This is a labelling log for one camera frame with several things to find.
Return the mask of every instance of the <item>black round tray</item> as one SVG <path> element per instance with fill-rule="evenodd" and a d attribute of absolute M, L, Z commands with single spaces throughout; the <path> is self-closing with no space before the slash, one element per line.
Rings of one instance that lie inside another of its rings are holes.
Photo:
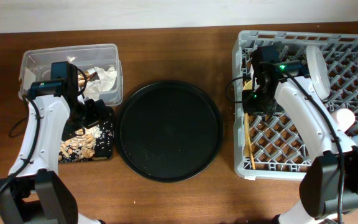
<path fill-rule="evenodd" d="M 124 103 L 114 134 L 133 171 L 176 182 L 200 173 L 215 158 L 223 123 L 205 92 L 189 83 L 162 81 L 141 88 Z"/>

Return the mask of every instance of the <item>white plastic bin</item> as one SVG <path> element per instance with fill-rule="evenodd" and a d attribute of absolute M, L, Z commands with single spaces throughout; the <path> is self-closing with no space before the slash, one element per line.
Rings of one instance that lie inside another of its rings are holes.
<path fill-rule="evenodd" d="M 31 83 L 50 80 L 50 66 L 54 62 L 68 61 L 83 71 L 91 67 L 108 70 L 113 66 L 117 78 L 110 91 L 85 94 L 86 99 L 103 100 L 108 106 L 122 102 L 123 79 L 122 68 L 118 58 L 118 49 L 114 44 L 81 45 L 57 47 L 52 49 L 29 50 L 24 53 L 19 80 L 22 81 L 19 97 L 27 93 Z"/>

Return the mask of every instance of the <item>wooden table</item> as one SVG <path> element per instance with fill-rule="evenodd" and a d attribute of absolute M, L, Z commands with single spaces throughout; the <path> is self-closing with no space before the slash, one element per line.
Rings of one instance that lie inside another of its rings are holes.
<path fill-rule="evenodd" d="M 285 212 L 299 199 L 299 182 L 249 181 L 234 173 L 234 109 L 224 97 L 224 87 L 231 79 L 231 50 L 238 33 L 246 29 L 358 34 L 358 22 L 0 34 L 0 178 L 7 175 L 22 142 L 9 139 L 7 133 L 25 113 L 17 97 L 23 53 L 114 43 L 124 72 L 124 98 L 156 80 L 192 83 L 217 104 L 224 119 L 224 142 L 206 170 L 174 184 L 137 175 L 116 151 L 110 161 L 59 165 L 60 178 L 81 213 L 107 223 L 246 223 Z M 345 221 L 358 223 L 358 211 Z"/>

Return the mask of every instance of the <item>white wall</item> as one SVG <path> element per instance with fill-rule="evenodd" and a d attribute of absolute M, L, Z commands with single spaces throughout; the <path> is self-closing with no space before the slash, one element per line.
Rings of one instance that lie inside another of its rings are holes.
<path fill-rule="evenodd" d="M 0 0 L 0 32 L 358 21 L 358 0 Z"/>

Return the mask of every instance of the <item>crumpled paper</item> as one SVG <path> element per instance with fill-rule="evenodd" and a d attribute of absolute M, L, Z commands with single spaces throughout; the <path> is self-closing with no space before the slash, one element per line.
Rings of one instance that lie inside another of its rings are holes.
<path fill-rule="evenodd" d="M 110 67 L 107 71 L 99 67 L 95 67 L 94 69 L 98 73 L 99 79 L 88 81 L 84 93 L 110 91 L 116 82 L 117 70 L 114 67 Z"/>

